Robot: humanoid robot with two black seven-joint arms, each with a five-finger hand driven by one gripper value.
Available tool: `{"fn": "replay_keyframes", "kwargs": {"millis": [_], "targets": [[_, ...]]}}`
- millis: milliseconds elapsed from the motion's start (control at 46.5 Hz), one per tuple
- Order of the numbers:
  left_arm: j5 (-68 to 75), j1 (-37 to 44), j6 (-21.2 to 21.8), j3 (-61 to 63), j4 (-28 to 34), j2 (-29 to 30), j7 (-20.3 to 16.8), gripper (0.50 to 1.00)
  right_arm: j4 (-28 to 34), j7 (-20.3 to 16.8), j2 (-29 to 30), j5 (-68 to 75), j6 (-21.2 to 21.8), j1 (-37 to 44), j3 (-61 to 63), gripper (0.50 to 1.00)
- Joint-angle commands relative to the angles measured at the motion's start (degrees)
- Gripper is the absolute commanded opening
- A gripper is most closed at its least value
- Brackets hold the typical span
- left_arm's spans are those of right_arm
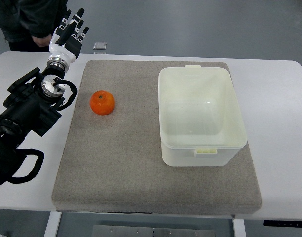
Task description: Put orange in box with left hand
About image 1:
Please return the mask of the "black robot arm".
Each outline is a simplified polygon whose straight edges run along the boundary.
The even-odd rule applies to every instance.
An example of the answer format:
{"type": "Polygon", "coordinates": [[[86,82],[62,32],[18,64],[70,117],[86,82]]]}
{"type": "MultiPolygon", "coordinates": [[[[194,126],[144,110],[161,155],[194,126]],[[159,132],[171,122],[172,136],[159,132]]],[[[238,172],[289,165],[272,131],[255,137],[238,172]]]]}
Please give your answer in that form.
{"type": "Polygon", "coordinates": [[[60,111],[75,100],[77,87],[64,80],[74,61],[54,53],[44,71],[34,68],[8,88],[6,109],[0,114],[0,186],[29,182],[39,173],[44,153],[19,146],[31,131],[39,136],[47,133],[61,117],[60,111]]]}

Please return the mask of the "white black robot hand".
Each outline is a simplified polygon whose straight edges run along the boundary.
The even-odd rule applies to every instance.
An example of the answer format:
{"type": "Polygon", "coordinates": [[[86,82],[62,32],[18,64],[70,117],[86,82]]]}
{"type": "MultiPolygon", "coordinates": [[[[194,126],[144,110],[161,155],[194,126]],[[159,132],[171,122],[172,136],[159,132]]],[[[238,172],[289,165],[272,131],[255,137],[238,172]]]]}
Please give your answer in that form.
{"type": "Polygon", "coordinates": [[[51,58],[59,58],[61,61],[71,64],[79,57],[82,42],[89,30],[88,26],[82,27],[84,12],[84,8],[80,8],[73,16],[71,16],[71,10],[65,13],[50,41],[51,58]]]}

